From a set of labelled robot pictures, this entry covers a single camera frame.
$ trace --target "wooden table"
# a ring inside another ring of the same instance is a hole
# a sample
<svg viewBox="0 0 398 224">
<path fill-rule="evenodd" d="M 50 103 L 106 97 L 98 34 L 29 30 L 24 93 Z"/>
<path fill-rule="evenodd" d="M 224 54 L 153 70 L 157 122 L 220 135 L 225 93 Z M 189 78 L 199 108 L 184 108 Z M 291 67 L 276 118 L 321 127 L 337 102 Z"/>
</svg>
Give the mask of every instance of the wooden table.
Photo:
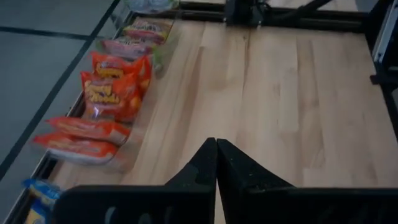
<svg viewBox="0 0 398 224">
<path fill-rule="evenodd" d="M 164 184 L 216 137 L 297 187 L 398 187 L 397 141 L 363 35 L 187 21 L 172 32 L 175 51 L 133 128 L 144 139 L 123 146 L 133 168 L 64 162 L 56 184 Z"/>
<path fill-rule="evenodd" d="M 225 0 L 181 0 L 183 2 L 203 2 L 203 3 L 217 3 L 225 4 Z M 311 0 L 269 0 L 268 3 L 273 7 L 287 7 L 297 8 L 305 5 Z M 356 6 L 355 0 L 333 0 L 324 5 L 320 9 L 323 10 L 336 10 L 336 11 L 359 11 Z"/>
</svg>

